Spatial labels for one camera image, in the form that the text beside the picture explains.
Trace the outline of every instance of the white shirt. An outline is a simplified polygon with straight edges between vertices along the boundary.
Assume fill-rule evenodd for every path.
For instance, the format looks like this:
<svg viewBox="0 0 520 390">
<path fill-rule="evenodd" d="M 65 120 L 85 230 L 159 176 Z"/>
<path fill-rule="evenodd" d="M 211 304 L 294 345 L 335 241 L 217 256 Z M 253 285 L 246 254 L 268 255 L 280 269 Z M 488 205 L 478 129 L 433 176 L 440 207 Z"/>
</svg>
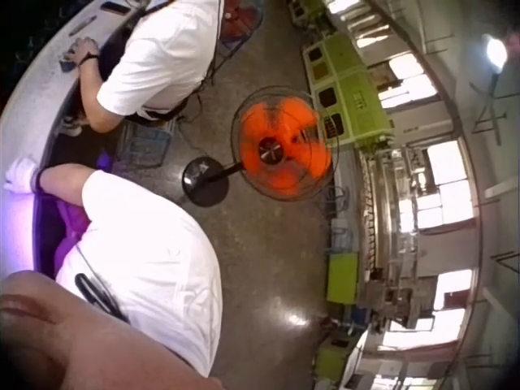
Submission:
<svg viewBox="0 0 520 390">
<path fill-rule="evenodd" d="M 208 376 L 220 337 L 222 289 L 201 227 L 174 203 L 103 171 L 88 178 L 83 203 L 92 223 L 56 281 L 84 299 L 74 278 L 85 273 L 99 284 L 90 265 L 134 328 Z"/>
<path fill-rule="evenodd" d="M 139 21 L 97 101 L 117 115 L 165 113 L 200 85 L 215 53 L 223 0 L 175 0 Z"/>
</svg>

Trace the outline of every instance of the hand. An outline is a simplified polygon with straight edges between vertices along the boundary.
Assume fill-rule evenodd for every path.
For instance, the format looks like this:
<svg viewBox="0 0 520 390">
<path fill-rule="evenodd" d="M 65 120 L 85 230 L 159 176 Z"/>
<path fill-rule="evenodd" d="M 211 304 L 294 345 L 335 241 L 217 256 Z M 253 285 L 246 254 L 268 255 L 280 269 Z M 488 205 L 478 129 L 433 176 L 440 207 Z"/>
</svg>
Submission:
<svg viewBox="0 0 520 390">
<path fill-rule="evenodd" d="M 13 193 L 32 193 L 37 171 L 38 165 L 32 158 L 17 158 L 7 169 L 3 188 Z"/>
<path fill-rule="evenodd" d="M 92 38 L 78 38 L 71 48 L 72 53 L 68 53 L 66 58 L 76 65 L 79 65 L 88 53 L 99 55 L 99 48 L 96 41 Z"/>
</svg>

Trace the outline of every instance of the white glove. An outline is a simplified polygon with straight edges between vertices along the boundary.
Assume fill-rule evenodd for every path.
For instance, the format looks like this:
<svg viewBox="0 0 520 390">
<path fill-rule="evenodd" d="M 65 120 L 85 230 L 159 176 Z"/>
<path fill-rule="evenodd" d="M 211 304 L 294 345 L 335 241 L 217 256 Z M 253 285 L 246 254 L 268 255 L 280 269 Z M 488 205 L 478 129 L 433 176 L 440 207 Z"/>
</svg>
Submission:
<svg viewBox="0 0 520 390">
<path fill-rule="evenodd" d="M 32 193 L 38 165 L 31 157 L 17 158 L 6 172 L 3 188 L 13 193 Z"/>
</svg>

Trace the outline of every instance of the fan base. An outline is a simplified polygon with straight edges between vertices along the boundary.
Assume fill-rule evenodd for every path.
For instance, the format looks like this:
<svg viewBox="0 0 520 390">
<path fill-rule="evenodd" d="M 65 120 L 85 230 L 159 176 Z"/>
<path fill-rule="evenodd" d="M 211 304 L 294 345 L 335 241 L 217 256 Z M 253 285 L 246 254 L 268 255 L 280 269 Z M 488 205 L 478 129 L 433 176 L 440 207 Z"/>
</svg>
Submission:
<svg viewBox="0 0 520 390">
<path fill-rule="evenodd" d="M 223 165 L 211 157 L 199 157 L 190 162 L 182 174 L 182 189 L 186 197 L 200 207 L 212 207 L 225 199 L 229 179 L 211 180 L 224 171 Z"/>
</svg>

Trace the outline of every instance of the fan blade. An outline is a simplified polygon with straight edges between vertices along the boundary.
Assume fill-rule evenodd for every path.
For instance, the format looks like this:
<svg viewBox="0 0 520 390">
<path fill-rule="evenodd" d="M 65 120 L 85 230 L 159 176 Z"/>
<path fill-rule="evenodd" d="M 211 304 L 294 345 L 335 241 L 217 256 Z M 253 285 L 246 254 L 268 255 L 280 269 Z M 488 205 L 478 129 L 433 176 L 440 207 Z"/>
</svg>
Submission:
<svg viewBox="0 0 520 390">
<path fill-rule="evenodd" d="M 316 111 L 298 97 L 286 97 L 279 104 L 277 130 L 284 134 L 286 141 L 299 137 L 301 130 L 315 126 L 317 122 Z"/>
<path fill-rule="evenodd" d="M 252 174 L 258 174 L 262 170 L 262 160 L 258 147 L 253 143 L 242 142 L 240 144 L 240 159 L 244 169 Z"/>
<path fill-rule="evenodd" d="M 267 118 L 266 103 L 258 103 L 250 107 L 241 118 L 242 136 L 246 142 L 258 144 L 262 138 L 273 133 Z"/>
<path fill-rule="evenodd" d="M 269 177 L 271 188 L 286 196 L 298 194 L 299 182 L 297 173 L 289 168 L 280 168 Z"/>
<path fill-rule="evenodd" d="M 291 144 L 288 157 L 299 162 L 314 178 L 323 176 L 331 165 L 331 151 L 318 142 Z"/>
</svg>

